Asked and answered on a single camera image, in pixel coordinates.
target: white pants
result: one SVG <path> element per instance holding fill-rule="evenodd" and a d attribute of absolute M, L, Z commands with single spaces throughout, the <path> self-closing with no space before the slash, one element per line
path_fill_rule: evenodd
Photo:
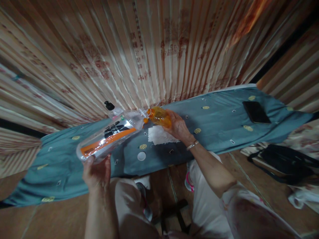
<path fill-rule="evenodd" d="M 219 206 L 219 198 L 207 184 L 195 160 L 189 173 L 195 188 L 190 235 L 196 238 L 233 238 Z M 113 178 L 110 189 L 114 196 L 120 238 L 160 238 L 156 228 L 143 214 L 141 194 L 133 180 Z M 188 238 L 181 233 L 169 234 L 169 237 Z"/>

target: smartphone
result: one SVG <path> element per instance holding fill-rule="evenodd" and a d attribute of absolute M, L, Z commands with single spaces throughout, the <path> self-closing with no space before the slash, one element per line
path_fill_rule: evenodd
<path fill-rule="evenodd" d="M 268 116 L 266 115 L 264 109 L 256 101 L 244 101 L 243 105 L 245 110 L 253 123 L 263 123 L 263 124 L 271 124 Z"/>

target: clear plastic bottle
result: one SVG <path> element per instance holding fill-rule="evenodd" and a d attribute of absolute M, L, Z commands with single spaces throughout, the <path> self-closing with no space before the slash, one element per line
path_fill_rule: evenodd
<path fill-rule="evenodd" d="M 94 163 L 101 162 L 118 145 L 139 132 L 143 128 L 145 118 L 147 115 L 144 109 L 122 112 L 106 127 L 78 144 L 76 148 L 78 158 L 85 161 L 93 155 Z"/>
<path fill-rule="evenodd" d="M 166 128 L 170 128 L 172 126 L 172 121 L 169 114 L 161 107 L 155 106 L 151 109 L 148 109 L 147 114 L 154 124 L 161 125 Z"/>

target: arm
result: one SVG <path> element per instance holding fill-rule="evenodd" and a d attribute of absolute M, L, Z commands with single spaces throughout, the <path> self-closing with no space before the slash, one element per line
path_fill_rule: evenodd
<path fill-rule="evenodd" d="M 196 139 L 187 129 L 185 121 L 177 113 L 171 110 L 167 111 L 172 120 L 172 127 L 164 128 L 164 130 L 182 141 L 186 147 L 194 143 Z M 219 198 L 222 197 L 225 191 L 237 183 L 237 180 L 224 165 L 200 143 L 192 147 L 190 152 L 197 161 L 208 185 Z"/>
<path fill-rule="evenodd" d="M 93 165 L 94 158 L 84 163 L 83 180 L 89 188 L 89 208 L 86 218 L 85 238 L 119 238 L 116 211 L 110 195 L 110 155 Z"/>

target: hand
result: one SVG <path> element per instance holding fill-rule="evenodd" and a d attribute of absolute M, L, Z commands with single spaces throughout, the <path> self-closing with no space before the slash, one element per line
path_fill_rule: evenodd
<path fill-rule="evenodd" d="M 111 179 L 111 154 L 99 164 L 93 164 L 94 156 L 90 156 L 84 163 L 82 178 L 89 188 L 89 192 L 107 192 Z"/>
<path fill-rule="evenodd" d="M 191 145 L 195 141 L 195 138 L 186 127 L 185 121 L 174 111 L 169 109 L 166 109 L 166 111 L 170 116 L 172 126 L 171 128 L 163 127 L 163 129 L 182 141 L 186 146 Z"/>

